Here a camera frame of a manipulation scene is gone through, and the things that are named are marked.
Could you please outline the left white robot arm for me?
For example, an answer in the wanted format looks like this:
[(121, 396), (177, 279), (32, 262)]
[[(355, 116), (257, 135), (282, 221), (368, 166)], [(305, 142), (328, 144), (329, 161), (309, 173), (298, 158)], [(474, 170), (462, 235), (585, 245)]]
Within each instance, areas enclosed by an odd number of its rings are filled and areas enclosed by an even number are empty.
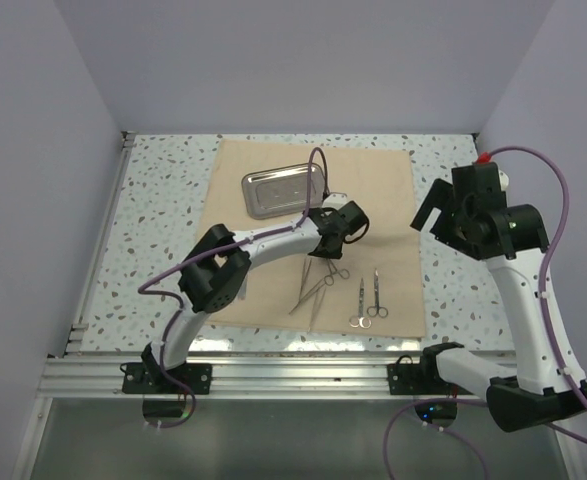
[(210, 227), (182, 263), (138, 289), (142, 295), (168, 297), (168, 292), (150, 287), (174, 273), (180, 275), (180, 292), (174, 296), (177, 311), (161, 337), (150, 342), (141, 355), (148, 384), (162, 393), (178, 386), (180, 366), (186, 363), (199, 330), (211, 314), (232, 304), (251, 270), (298, 254), (337, 260), (350, 238), (369, 225), (364, 210), (346, 201), (337, 208), (308, 208), (292, 220), (261, 229)]

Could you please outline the steel scissors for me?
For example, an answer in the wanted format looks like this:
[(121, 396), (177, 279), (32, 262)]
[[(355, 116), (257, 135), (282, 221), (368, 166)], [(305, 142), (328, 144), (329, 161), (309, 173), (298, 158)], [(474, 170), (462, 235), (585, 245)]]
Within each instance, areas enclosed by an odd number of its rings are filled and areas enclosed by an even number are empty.
[(355, 315), (352, 315), (349, 318), (349, 325), (352, 328), (358, 329), (369, 329), (372, 325), (372, 321), (365, 315), (365, 287), (364, 287), (364, 279), (360, 279), (360, 284), (358, 287), (358, 303), (357, 303), (357, 312)]
[(298, 301), (300, 303), (314, 295), (322, 287), (332, 286), (337, 278), (341, 278), (343, 280), (348, 280), (350, 278), (349, 270), (339, 267), (332, 259), (324, 259), (324, 263), (327, 268), (327, 274), (324, 275), (314, 286), (310, 287), (308, 290), (306, 290), (305, 286), (302, 296), (298, 295)]
[(380, 276), (377, 268), (373, 271), (373, 304), (366, 308), (366, 313), (373, 318), (387, 318), (388, 309), (381, 304), (380, 298)]

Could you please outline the steel instrument tray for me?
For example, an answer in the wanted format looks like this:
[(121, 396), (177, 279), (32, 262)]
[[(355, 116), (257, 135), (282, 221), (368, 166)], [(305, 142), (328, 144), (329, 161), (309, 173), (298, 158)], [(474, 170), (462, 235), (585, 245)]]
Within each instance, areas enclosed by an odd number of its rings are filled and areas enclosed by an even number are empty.
[(311, 184), (308, 184), (307, 164), (252, 172), (241, 180), (246, 210), (255, 220), (303, 212), (307, 187), (310, 187), (310, 207), (320, 206), (325, 176), (322, 168), (315, 163), (311, 166)]

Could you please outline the beige cloth wrap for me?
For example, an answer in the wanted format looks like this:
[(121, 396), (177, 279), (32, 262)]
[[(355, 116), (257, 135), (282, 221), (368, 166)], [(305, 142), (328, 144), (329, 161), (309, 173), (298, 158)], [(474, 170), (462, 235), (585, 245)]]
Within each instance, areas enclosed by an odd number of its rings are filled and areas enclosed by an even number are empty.
[(327, 239), (315, 247), (309, 283), (327, 275), (323, 258), (340, 248), (336, 264), (349, 271), (325, 289), (317, 315), (313, 302), (298, 301), (302, 266), (309, 251), (287, 256), (247, 275), (246, 297), (213, 314), (212, 325), (288, 329), (316, 333), (421, 338), (426, 333), (419, 235), (410, 155), (402, 150), (331, 148), (315, 158), (329, 170), (329, 189), (344, 194), (370, 222), (356, 243), (340, 245), (341, 227), (312, 215), (310, 229)]

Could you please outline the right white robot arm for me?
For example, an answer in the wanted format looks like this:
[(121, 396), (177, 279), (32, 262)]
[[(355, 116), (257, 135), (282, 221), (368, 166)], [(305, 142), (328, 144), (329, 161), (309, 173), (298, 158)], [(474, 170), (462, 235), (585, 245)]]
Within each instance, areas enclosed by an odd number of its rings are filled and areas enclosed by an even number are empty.
[(573, 353), (548, 269), (551, 252), (539, 211), (509, 206), (493, 163), (456, 167), (433, 182), (411, 226), (422, 229), (433, 210), (435, 239), (486, 264), (501, 297), (516, 353), (509, 369), (457, 342), (423, 350), (418, 379), (441, 392), (450, 384), (487, 403), (505, 432), (564, 420), (587, 411), (587, 376)]

